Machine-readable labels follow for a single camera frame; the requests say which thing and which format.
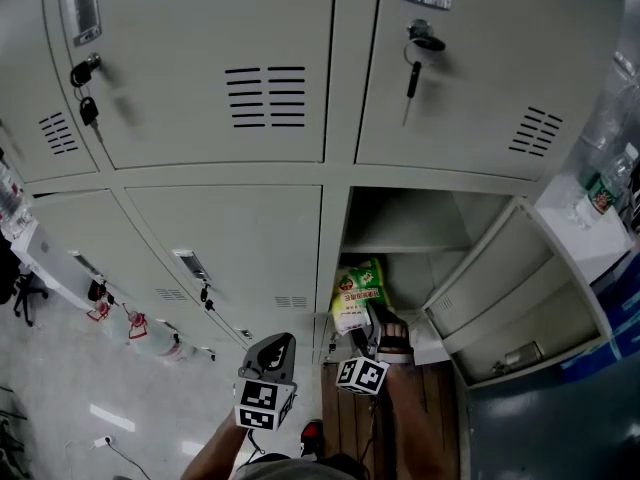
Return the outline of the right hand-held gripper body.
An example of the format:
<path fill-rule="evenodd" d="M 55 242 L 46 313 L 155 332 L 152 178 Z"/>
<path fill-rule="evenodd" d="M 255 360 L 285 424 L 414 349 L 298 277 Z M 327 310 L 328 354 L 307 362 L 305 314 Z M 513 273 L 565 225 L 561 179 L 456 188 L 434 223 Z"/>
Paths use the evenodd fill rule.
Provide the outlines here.
<path fill-rule="evenodd" d="M 375 396 L 379 393 L 388 370 L 393 365 L 409 365 L 412 354 L 388 354 L 378 351 L 381 326 L 371 324 L 349 333 L 355 355 L 339 363 L 335 385 L 356 395 Z"/>

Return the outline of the person's right hand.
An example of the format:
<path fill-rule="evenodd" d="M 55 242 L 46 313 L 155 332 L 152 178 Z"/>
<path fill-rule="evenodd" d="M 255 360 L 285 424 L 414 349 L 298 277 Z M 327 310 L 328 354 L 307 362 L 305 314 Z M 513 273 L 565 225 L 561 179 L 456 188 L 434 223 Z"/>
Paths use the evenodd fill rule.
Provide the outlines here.
<path fill-rule="evenodd" d="M 407 324 L 400 319 L 381 324 L 378 351 L 388 354 L 412 354 Z"/>

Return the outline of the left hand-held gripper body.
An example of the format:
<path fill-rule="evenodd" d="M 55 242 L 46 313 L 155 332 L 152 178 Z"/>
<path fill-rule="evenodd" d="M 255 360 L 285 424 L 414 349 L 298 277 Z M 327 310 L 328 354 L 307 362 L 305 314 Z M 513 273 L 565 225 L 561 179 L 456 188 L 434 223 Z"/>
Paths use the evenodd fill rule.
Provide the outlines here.
<path fill-rule="evenodd" d="M 239 377 L 234 384 L 234 414 L 238 426 L 277 431 L 288 416 L 297 384 L 291 376 L 261 380 Z"/>

